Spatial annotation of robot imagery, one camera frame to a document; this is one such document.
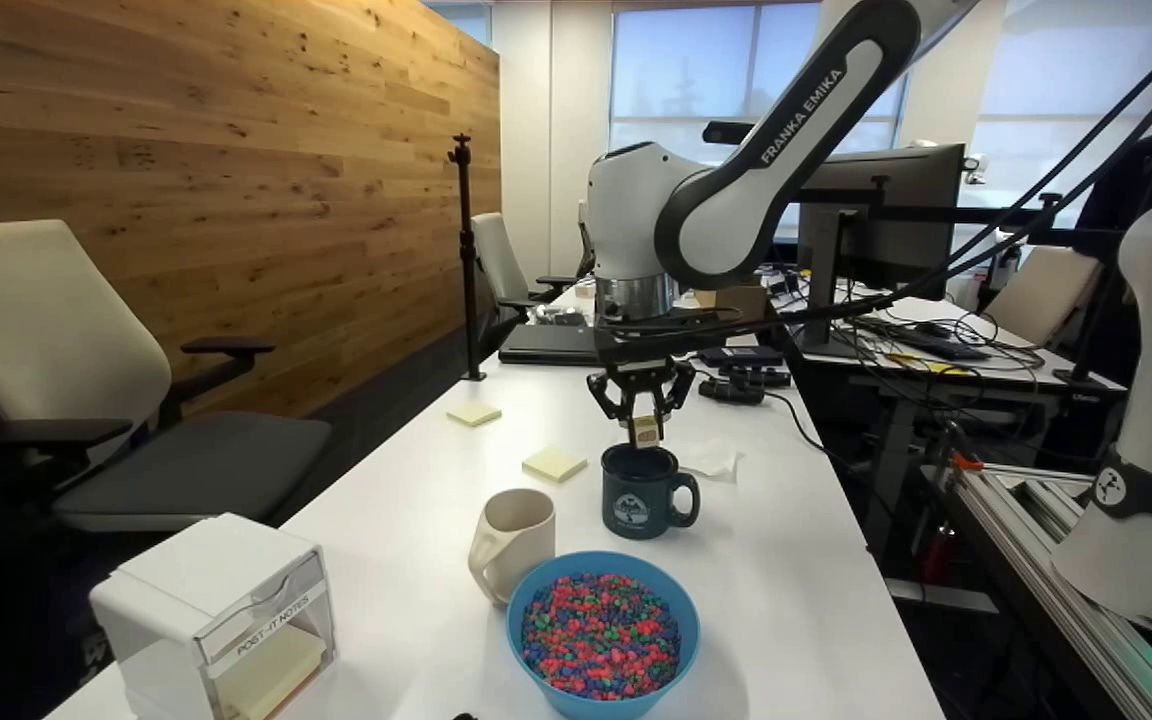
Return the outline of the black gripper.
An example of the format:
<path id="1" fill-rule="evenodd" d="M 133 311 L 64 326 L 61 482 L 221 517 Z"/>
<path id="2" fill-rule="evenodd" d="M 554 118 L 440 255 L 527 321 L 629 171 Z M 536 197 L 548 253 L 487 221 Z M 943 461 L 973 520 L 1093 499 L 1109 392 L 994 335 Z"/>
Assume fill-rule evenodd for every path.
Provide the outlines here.
<path id="1" fill-rule="evenodd" d="M 666 274 L 595 280 L 586 397 L 612 422 L 631 418 L 639 392 L 655 399 L 655 418 L 689 399 L 697 366 L 680 361 L 689 321 L 670 307 L 674 295 L 680 286 Z"/>

